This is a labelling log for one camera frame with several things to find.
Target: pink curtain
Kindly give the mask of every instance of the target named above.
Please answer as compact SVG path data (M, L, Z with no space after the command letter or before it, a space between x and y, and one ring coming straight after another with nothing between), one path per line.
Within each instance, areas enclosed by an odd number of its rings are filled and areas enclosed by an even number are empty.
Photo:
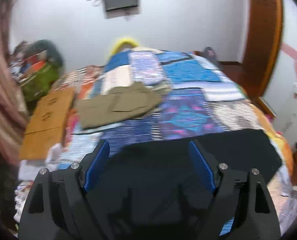
M0 2L0 153L18 164L19 149L28 121L25 102L8 69L8 33L12 0Z

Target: cardboard box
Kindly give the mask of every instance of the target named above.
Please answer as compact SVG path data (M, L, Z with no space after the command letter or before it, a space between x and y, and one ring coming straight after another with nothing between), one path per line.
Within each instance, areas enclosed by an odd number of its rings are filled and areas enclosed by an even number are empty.
M66 88L42 97L26 127L21 160L44 160L50 147L61 143L74 89Z

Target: wall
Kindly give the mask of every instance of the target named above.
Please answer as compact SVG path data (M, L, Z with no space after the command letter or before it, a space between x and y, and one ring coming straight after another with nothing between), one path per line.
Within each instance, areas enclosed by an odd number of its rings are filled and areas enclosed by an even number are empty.
M292 85L297 82L297 5L293 0L283 0L282 46L274 72L263 99L278 115L289 96Z
M219 60L238 61L247 36L248 2L140 0L138 14L108 18L103 5L93 7L92 0L16 0L9 46L12 51L22 40L50 39L63 54L66 71L104 65L122 37L165 50L212 46Z

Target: folded olive green pants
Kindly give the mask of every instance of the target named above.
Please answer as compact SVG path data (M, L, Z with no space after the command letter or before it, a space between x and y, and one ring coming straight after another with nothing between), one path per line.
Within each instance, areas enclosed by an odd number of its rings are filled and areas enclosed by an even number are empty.
M141 82L130 87L116 87L107 95L78 100L76 109L83 128L107 125L141 116L161 103L160 95Z

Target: black fabric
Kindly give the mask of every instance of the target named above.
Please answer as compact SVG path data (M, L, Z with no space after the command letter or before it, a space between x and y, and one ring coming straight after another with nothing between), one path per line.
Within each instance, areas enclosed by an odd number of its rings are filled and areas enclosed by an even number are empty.
M220 163L240 171L257 168L266 183L282 164L261 130L196 138ZM194 239L212 194L203 188L187 153L190 140L134 144L109 159L87 194L109 239Z

